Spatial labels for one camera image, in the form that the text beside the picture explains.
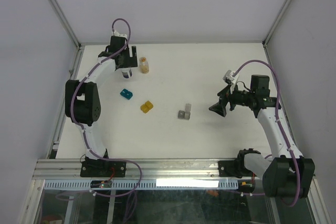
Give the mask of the grey pill box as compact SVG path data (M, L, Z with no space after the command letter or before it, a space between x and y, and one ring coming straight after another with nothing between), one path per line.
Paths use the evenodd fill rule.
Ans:
M178 119L189 120L191 117L191 108L192 105L187 103L184 110L179 110L177 114Z

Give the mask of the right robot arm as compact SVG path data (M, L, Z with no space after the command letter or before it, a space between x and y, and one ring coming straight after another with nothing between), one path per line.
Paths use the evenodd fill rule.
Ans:
M262 180L264 192L270 198L306 198L315 164L303 156L289 136L281 106L270 96L270 78L255 74L245 90L239 90L238 78L233 71L225 74L223 79L227 86L217 94L219 100L209 110L225 117L227 106L231 111L236 106L250 108L264 130L272 160L265 159L252 148L243 149L232 162L218 163L219 175L242 178L255 174Z

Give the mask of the clear bottle with orange pills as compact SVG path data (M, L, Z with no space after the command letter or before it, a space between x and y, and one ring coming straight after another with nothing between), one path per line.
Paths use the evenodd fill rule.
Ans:
M139 67L140 67L140 71L143 74L149 73L149 63L148 63L146 57L141 57L139 59Z

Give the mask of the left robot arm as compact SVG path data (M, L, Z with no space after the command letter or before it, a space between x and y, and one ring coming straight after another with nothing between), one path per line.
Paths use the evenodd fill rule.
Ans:
M124 34L114 33L110 44L98 55L97 62L80 80L68 80L65 85L65 114L79 129L86 148L81 177L121 178L127 162L111 159L105 147L97 121L101 115L98 88L113 73L120 71L124 78L132 77L138 66L136 47L129 47Z

